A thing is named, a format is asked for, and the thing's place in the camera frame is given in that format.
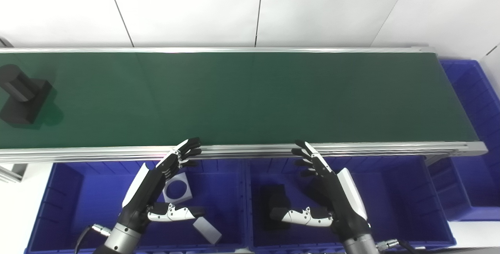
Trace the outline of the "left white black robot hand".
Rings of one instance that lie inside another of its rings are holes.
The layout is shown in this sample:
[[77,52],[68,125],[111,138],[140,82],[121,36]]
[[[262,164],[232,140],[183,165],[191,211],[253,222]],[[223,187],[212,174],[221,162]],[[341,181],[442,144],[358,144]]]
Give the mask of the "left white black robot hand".
[[200,146],[199,137],[189,138],[173,147],[155,168],[143,165],[126,193],[115,226],[144,233],[150,222],[194,220],[204,216],[203,207],[178,207],[157,201],[168,180],[181,168],[195,165],[189,157],[198,156],[202,152]]

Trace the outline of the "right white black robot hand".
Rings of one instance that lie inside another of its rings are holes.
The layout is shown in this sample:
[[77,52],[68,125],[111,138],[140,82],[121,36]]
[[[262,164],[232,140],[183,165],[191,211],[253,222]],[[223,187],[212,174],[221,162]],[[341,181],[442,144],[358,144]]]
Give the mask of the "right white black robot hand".
[[341,243],[373,242],[364,203],[348,169],[335,172],[324,157],[308,142],[296,140],[291,152],[301,159],[295,164],[305,166],[302,176],[315,176],[330,208],[307,207],[296,211],[279,206],[278,199],[270,200],[269,217],[279,222],[301,224],[309,227],[328,227],[337,234]]

